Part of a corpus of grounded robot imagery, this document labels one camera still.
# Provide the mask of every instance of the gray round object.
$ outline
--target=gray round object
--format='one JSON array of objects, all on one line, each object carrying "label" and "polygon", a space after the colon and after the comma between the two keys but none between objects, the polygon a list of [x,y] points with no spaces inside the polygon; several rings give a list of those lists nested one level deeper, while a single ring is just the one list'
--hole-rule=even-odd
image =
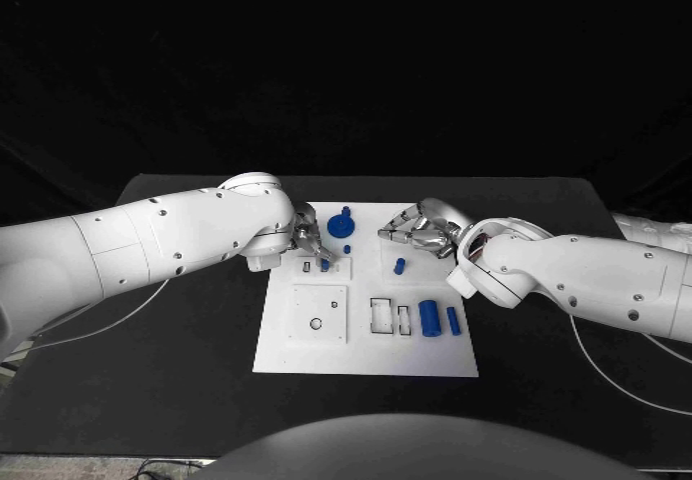
[{"label": "gray round object", "polygon": [[362,415],[291,428],[190,477],[216,479],[650,478],[545,435],[435,415]]}]

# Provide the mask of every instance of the white board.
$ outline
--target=white board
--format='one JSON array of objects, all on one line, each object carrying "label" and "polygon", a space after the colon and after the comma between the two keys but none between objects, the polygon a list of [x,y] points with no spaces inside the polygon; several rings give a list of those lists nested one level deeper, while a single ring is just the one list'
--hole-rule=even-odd
[{"label": "white board", "polygon": [[[377,229],[412,203],[310,202],[317,212],[323,245],[340,259],[330,265],[330,271],[321,272],[318,262],[302,250],[281,256],[281,267],[274,268],[269,275],[255,372],[478,376],[461,296],[444,281],[454,259],[438,260],[428,252],[377,237]],[[325,226],[346,205],[356,231],[347,238],[337,239],[328,235]],[[343,253],[344,245],[351,247],[350,254]],[[400,276],[393,274],[399,257],[406,260]],[[302,271],[305,262],[310,262],[308,272]],[[302,299],[300,306],[294,305],[297,298]],[[370,332],[370,299],[374,298],[390,300],[392,334]],[[422,336],[418,302],[423,300],[436,302],[442,327],[438,337]],[[408,306],[411,335],[400,334],[399,306]],[[460,336],[451,335],[447,307],[454,307],[457,312]],[[320,320],[312,322],[320,324],[317,330],[310,327],[315,318]],[[294,338],[297,331],[301,332],[298,339]],[[338,338],[334,332],[343,331],[346,335]]]}]

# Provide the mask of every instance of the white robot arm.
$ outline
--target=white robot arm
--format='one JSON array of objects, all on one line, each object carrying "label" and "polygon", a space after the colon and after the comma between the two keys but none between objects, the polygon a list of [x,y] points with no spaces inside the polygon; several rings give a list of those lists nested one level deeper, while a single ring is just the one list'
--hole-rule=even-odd
[{"label": "white robot arm", "polygon": [[52,320],[235,255],[250,271],[287,249],[321,247],[314,209],[279,180],[246,173],[217,188],[0,228],[0,360]]},{"label": "white robot arm", "polygon": [[[396,230],[415,220],[411,231]],[[690,256],[641,243],[582,235],[553,237],[516,218],[473,223],[444,202],[425,199],[379,236],[438,257],[457,252],[447,283],[513,308],[542,293],[571,315],[692,342]]]}]

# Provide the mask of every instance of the black curtain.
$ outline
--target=black curtain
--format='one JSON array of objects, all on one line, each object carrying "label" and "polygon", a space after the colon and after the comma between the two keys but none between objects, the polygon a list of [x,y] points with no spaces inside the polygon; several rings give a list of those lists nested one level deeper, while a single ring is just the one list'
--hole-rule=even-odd
[{"label": "black curtain", "polygon": [[573,176],[692,221],[682,12],[0,8],[0,225],[106,208],[138,173],[246,171]]}]

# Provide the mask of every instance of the blue object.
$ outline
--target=blue object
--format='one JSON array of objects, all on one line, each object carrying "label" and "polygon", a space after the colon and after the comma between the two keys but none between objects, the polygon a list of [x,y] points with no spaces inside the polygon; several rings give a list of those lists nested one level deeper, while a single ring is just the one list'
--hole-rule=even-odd
[{"label": "blue object", "polygon": [[402,258],[396,259],[396,266],[393,267],[393,273],[400,275],[403,273],[403,266],[406,265],[406,261]]},{"label": "blue object", "polygon": [[461,328],[458,327],[457,312],[454,307],[447,307],[447,318],[449,319],[451,334],[461,335]]},{"label": "blue object", "polygon": [[328,234],[336,238],[346,238],[356,229],[356,222],[350,218],[350,208],[343,207],[341,214],[334,215],[327,222]]},{"label": "blue object", "polygon": [[423,337],[438,337],[442,334],[439,327],[439,316],[436,315],[436,303],[425,300],[418,304],[421,311],[421,329]]}]

